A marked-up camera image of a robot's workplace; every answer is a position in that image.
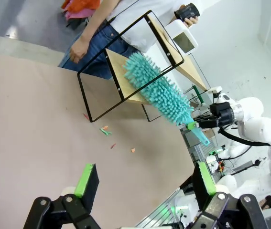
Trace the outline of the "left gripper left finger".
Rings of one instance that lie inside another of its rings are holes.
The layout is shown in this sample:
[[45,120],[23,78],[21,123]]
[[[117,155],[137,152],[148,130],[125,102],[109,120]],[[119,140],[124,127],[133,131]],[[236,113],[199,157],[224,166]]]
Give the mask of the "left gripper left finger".
[[25,229],[61,229],[73,224],[76,229],[98,229],[100,226],[90,215],[99,178],[95,164],[87,164],[76,188],[56,200],[37,197],[24,224]]

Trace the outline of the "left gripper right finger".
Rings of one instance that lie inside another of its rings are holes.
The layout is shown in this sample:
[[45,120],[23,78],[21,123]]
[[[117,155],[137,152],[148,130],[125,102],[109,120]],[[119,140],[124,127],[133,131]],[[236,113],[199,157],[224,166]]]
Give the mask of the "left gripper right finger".
[[189,224],[191,229],[267,229],[259,203],[254,195],[239,198],[217,191],[205,165],[197,163],[192,174],[192,184],[200,214]]

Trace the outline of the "person's left hand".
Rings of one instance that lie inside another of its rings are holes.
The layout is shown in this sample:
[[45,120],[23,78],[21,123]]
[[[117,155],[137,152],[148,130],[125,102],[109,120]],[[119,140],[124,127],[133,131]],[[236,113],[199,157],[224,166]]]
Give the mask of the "person's left hand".
[[184,18],[183,23],[187,28],[190,28],[192,25],[195,25],[198,23],[199,17],[195,16],[190,18]]

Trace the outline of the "person's right hand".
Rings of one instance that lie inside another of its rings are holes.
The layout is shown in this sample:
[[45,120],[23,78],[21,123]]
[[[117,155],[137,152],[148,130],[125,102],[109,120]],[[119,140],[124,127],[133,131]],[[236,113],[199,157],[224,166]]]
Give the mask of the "person's right hand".
[[87,53],[89,41],[80,36],[70,49],[70,60],[74,63],[78,63],[84,55]]

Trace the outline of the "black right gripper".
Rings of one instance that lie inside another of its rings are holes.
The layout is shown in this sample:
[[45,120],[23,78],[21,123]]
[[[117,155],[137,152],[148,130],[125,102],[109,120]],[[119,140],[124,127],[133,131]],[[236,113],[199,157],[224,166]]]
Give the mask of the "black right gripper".
[[234,112],[229,102],[211,104],[210,112],[211,114],[201,114],[194,117],[194,122],[189,123],[187,125],[187,129],[209,129],[215,127],[223,127],[225,125],[231,125],[234,123]]

